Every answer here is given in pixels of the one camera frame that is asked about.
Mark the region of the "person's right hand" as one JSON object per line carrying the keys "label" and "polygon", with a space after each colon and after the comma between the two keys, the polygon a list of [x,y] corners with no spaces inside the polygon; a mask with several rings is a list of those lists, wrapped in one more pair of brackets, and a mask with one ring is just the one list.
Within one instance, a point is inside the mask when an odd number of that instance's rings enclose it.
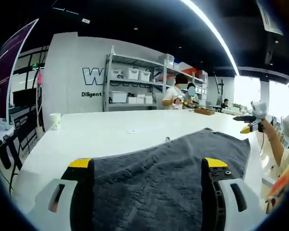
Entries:
{"label": "person's right hand", "polygon": [[266,119],[262,120],[261,125],[263,127],[263,132],[267,134],[267,136],[275,133],[274,126],[270,122],[268,122]]}

